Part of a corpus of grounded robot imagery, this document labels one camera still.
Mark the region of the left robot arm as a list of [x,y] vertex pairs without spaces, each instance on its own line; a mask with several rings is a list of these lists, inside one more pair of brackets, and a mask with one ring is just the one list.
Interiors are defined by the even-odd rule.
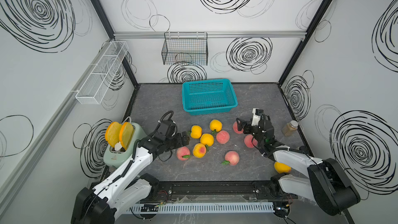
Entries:
[[187,146],[187,132],[179,133],[173,120],[158,122],[146,135],[138,129],[132,139],[133,153],[114,173],[94,188],[83,188],[77,195],[72,224],[113,224],[133,204],[154,194],[159,181],[141,171],[159,155]]

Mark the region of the yellow red peach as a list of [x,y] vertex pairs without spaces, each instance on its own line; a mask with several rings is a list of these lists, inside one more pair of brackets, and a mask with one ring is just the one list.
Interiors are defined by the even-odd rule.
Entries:
[[203,158],[206,155],[207,148],[204,144],[198,143],[193,148],[193,155],[196,158]]

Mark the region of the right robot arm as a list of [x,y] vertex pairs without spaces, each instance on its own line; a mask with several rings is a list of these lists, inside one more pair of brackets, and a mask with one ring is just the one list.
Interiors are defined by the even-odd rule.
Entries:
[[303,177],[281,172],[271,179],[270,193],[275,197],[296,195],[314,201],[334,216],[360,203],[361,197],[341,165],[334,159],[311,157],[303,149],[292,149],[276,140],[268,115],[255,109],[250,121],[236,118],[237,130],[257,141],[261,156],[285,164]]

